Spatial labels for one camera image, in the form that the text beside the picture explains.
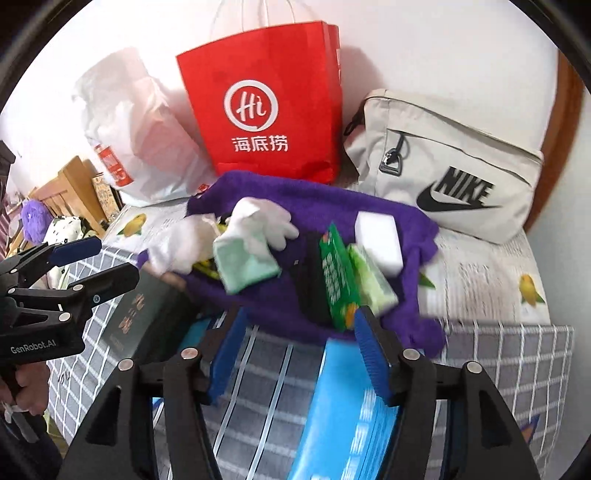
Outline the person left hand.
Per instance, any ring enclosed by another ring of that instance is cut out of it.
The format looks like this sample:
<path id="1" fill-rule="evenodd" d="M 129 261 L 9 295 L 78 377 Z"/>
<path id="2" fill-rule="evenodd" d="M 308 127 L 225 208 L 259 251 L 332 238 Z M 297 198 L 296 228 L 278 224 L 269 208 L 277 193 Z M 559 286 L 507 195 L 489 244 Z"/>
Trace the person left hand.
<path id="1" fill-rule="evenodd" d="M 50 369 L 45 362 L 18 366 L 15 378 L 21 387 L 13 398 L 8 386 L 1 381 L 1 401 L 17 405 L 31 415 L 42 415 L 47 408 L 49 398 Z"/>

